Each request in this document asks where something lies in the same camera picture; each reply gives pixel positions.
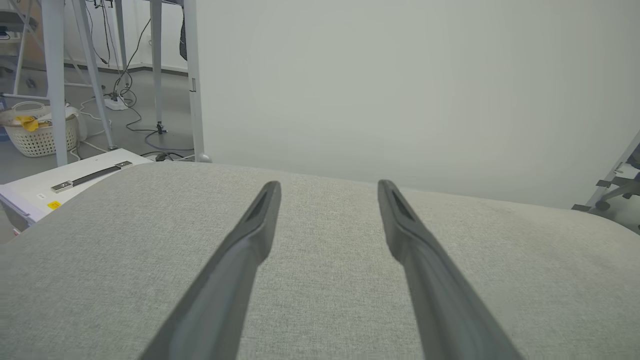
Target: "laundry basket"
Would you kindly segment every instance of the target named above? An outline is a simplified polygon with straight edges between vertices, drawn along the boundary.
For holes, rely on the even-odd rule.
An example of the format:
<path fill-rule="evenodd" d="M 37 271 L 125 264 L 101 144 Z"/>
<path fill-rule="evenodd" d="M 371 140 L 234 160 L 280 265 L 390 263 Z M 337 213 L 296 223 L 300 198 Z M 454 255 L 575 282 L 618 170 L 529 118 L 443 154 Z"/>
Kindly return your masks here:
<path fill-rule="evenodd" d="M 27 105 L 32 108 L 23 110 Z M 36 131 L 27 131 L 22 125 L 16 125 L 14 119 L 17 116 L 42 117 L 51 112 L 50 106 L 44 106 L 39 102 L 21 102 L 9 110 L 0 113 L 0 124 L 4 125 L 9 139 L 14 146 L 29 158 L 39 158 L 56 153 L 53 144 L 53 127 L 51 123 L 40 124 Z M 76 147 L 78 134 L 78 120 L 75 115 L 67 118 L 67 151 Z"/>

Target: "black handle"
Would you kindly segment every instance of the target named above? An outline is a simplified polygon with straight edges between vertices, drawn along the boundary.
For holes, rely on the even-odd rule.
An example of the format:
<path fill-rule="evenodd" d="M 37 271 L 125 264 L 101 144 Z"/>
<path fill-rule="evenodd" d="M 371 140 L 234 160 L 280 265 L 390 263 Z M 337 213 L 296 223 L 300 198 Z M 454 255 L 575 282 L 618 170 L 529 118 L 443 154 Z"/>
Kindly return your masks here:
<path fill-rule="evenodd" d="M 91 181 L 91 180 L 96 179 L 96 178 L 98 178 L 100 176 L 104 176 L 106 174 L 110 174 L 110 173 L 112 173 L 114 171 L 118 171 L 118 170 L 120 170 L 119 167 L 103 168 L 100 171 L 96 171 L 96 172 L 94 172 L 92 174 L 89 174 L 87 176 L 83 176 L 83 177 L 80 177 L 79 179 L 74 180 L 74 186 L 78 186 L 80 184 L 84 184 L 87 181 Z"/>
<path fill-rule="evenodd" d="M 404 266 L 425 358 L 522 358 L 393 182 L 380 180 L 378 202 L 389 250 Z"/>
<path fill-rule="evenodd" d="M 258 265 L 269 255 L 280 183 L 264 185 L 141 359 L 235 359 Z"/>

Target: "metal table leg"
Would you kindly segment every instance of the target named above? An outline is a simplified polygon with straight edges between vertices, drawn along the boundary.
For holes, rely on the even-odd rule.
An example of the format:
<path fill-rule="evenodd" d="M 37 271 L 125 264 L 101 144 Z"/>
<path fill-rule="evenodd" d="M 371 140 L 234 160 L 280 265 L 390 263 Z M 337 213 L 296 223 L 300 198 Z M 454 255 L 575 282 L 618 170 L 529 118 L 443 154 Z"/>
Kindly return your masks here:
<path fill-rule="evenodd" d="M 38 6 L 42 8 L 42 3 L 40 3 L 40 0 L 36 0 L 36 3 L 38 3 Z M 91 84 L 89 84 L 89 80 L 87 80 L 86 76 L 84 76 L 84 73 L 80 70 L 80 67 L 78 66 L 76 59 L 74 59 L 74 57 L 71 56 L 71 53 L 67 49 L 66 45 L 64 46 L 64 50 L 65 50 L 65 55 L 67 55 L 67 58 L 69 58 L 69 60 L 71 61 L 71 64 L 73 64 L 74 66 L 74 69 L 76 70 L 76 72 L 78 73 L 78 75 L 83 81 L 80 84 L 79 83 L 65 83 L 65 84 L 69 86 L 86 86 L 90 88 Z"/>
<path fill-rule="evenodd" d="M 195 1 L 184 2 L 184 26 L 187 44 L 187 68 L 189 72 L 189 104 L 191 105 L 191 128 L 193 129 L 193 149 L 196 162 L 211 162 L 211 158 L 204 152 L 204 137 L 202 136 L 202 103 L 200 102 L 200 75 L 198 64 L 197 14 L 198 4 Z"/>
<path fill-rule="evenodd" d="M 87 63 L 87 70 L 89 71 L 89 78 L 91 79 L 91 84 L 93 85 L 93 94 L 95 96 L 95 102 L 98 105 L 98 112 L 100 114 L 100 119 L 102 119 L 102 126 L 104 128 L 104 134 L 107 136 L 107 143 L 109 144 L 109 150 L 117 149 L 117 146 L 113 145 L 113 141 L 111 139 L 111 128 L 109 126 L 109 120 L 107 119 L 107 113 L 104 111 L 104 96 L 102 94 L 102 88 L 100 87 L 100 83 L 98 80 L 98 68 L 95 64 L 95 54 L 93 53 L 93 41 L 89 34 L 91 30 L 89 29 L 89 22 L 86 16 L 86 1 L 85 0 L 74 0 L 74 12 L 76 13 L 76 21 L 78 23 L 78 28 L 80 29 L 80 40 L 82 41 L 83 50 L 84 50 L 84 58 Z"/>
<path fill-rule="evenodd" d="M 122 71 L 127 68 L 127 50 L 125 48 L 125 40 L 124 40 L 124 21 L 122 20 L 122 0 L 115 0 L 116 3 L 116 22 L 118 26 L 118 42 L 120 43 L 120 58 L 122 59 Z M 118 93 L 124 90 L 124 88 L 129 87 L 129 79 L 123 76 L 123 80 L 125 81 L 125 85 L 120 81 Z"/>
<path fill-rule="evenodd" d="M 45 62 L 49 101 L 51 102 L 51 125 L 56 148 L 58 166 L 67 164 L 67 137 L 65 136 L 65 78 L 63 44 L 65 34 L 65 0 L 46 0 L 42 4 L 42 26 L 44 27 Z"/>
<path fill-rule="evenodd" d="M 154 69 L 154 98 L 156 101 L 156 121 L 160 134 L 163 132 L 162 126 L 162 0 L 150 0 L 151 13 L 151 43 L 152 59 Z"/>

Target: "gray fabric cushion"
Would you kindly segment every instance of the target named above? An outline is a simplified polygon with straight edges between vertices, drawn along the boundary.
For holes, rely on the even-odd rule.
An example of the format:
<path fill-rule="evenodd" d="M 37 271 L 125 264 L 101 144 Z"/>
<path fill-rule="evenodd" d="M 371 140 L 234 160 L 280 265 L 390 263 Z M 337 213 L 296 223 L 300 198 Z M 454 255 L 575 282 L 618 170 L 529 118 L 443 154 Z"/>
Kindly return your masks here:
<path fill-rule="evenodd" d="M 274 179 L 278 226 L 238 358 L 422 357 L 375 184 L 154 163 L 0 245 L 0 358 L 135 358 Z M 524 355 L 640 356 L 640 236 L 578 211 L 403 191 Z"/>

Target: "black cable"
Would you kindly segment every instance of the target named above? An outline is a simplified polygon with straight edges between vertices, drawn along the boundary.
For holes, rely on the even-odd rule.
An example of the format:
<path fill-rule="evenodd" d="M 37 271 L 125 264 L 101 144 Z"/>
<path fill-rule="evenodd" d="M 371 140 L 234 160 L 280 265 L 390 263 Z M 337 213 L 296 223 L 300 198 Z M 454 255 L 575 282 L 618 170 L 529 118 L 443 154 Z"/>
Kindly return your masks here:
<path fill-rule="evenodd" d="M 109 35 L 107 35 L 107 11 L 104 9 L 104 0 L 100 0 L 102 5 L 102 19 L 104 20 L 104 42 L 107 44 L 108 58 L 106 65 L 111 61 L 111 49 L 109 48 Z"/>
<path fill-rule="evenodd" d="M 155 146 L 154 144 L 149 142 L 149 137 L 153 134 L 157 134 L 157 131 L 154 130 L 153 133 L 148 134 L 147 136 L 145 136 L 145 144 L 153 147 L 154 149 L 158 149 L 158 150 L 167 150 L 167 151 L 193 151 L 193 148 L 191 149 L 169 149 L 169 148 L 165 148 L 165 147 L 160 147 L 160 146 Z"/>
<path fill-rule="evenodd" d="M 85 0 L 85 1 L 87 3 L 92 3 L 93 2 L 93 1 L 89 1 L 89 0 Z M 89 31 L 89 33 L 91 34 L 91 42 L 93 43 L 93 18 L 91 17 L 91 12 L 89 11 L 89 9 L 86 9 L 86 13 L 87 13 L 87 15 L 89 15 L 89 20 L 91 21 L 91 30 Z M 98 57 L 98 59 L 102 60 L 103 63 L 105 62 L 105 60 L 100 56 L 100 54 L 98 54 L 98 50 L 95 49 L 95 46 L 93 47 L 93 52 Z"/>
<path fill-rule="evenodd" d="M 131 88 L 133 87 L 133 78 L 131 77 L 131 75 L 129 75 L 129 77 L 131 78 L 131 84 L 129 85 L 129 87 L 124 88 L 120 91 L 120 97 L 125 100 L 125 105 L 128 108 L 132 108 L 137 102 L 138 102 L 138 96 L 136 96 L 136 93 L 133 92 L 133 90 L 131 90 Z M 131 93 L 131 95 L 133 95 L 133 99 L 125 99 L 124 95 Z M 131 104 L 127 104 L 126 100 L 132 101 Z"/>
<path fill-rule="evenodd" d="M 129 108 L 129 109 L 131 109 L 131 110 L 135 111 L 135 112 L 136 112 L 136 114 L 138 114 L 138 119 L 137 119 L 136 121 L 134 121 L 134 122 L 130 122 L 130 123 L 128 123 L 127 125 L 125 125 L 125 127 L 126 127 L 127 129 L 129 129 L 129 130 L 131 130 L 131 131 L 135 131 L 135 132 L 138 132 L 138 131 L 151 131 L 152 133 L 155 133 L 155 132 L 156 132 L 156 130 L 153 130 L 153 129 L 132 129 L 132 128 L 130 128 L 130 127 L 129 127 L 129 125 L 133 125 L 133 124 L 135 124 L 135 123 L 137 123 L 137 122 L 141 122 L 141 121 L 142 121 L 142 115 L 140 115 L 140 113 L 139 113 L 136 109 L 134 109 L 134 108 Z"/>
<path fill-rule="evenodd" d="M 116 82 L 113 84 L 113 91 L 112 92 L 116 91 L 116 87 L 118 87 L 118 84 L 120 83 L 120 80 L 122 79 L 122 76 L 124 76 L 124 74 L 128 74 L 129 77 L 131 78 L 131 75 L 128 73 L 129 65 L 131 64 L 131 60 L 133 60 L 133 57 L 138 52 L 138 49 L 140 48 L 140 42 L 142 41 L 142 35 L 145 33 L 145 30 L 147 29 L 147 26 L 149 26 L 150 23 L 151 23 L 151 19 L 149 19 L 149 21 L 147 21 L 147 25 L 145 25 L 145 27 L 142 29 L 142 32 L 140 32 L 140 37 L 138 38 L 138 45 L 136 45 L 136 50 L 133 52 L 133 54 L 131 54 L 131 58 L 127 62 L 127 66 L 124 68 L 124 71 L 122 72 L 120 77 L 118 77 Z"/>
<path fill-rule="evenodd" d="M 102 12 L 104 14 L 104 22 L 107 24 L 107 29 L 109 29 L 109 39 L 111 39 L 111 47 L 113 48 L 113 57 L 116 58 L 116 70 L 118 71 L 118 75 L 120 74 L 120 65 L 118 61 L 118 56 L 116 55 L 116 45 L 113 43 L 113 36 L 111 36 L 111 25 L 109 24 L 109 17 L 107 16 L 106 7 L 104 6 L 104 0 L 102 0 Z"/>
<path fill-rule="evenodd" d="M 164 151 L 149 151 L 149 152 L 145 152 L 144 154 L 142 154 L 140 156 L 145 156 L 145 155 L 149 155 L 149 154 L 155 154 L 157 152 L 162 152 L 164 154 Z"/>

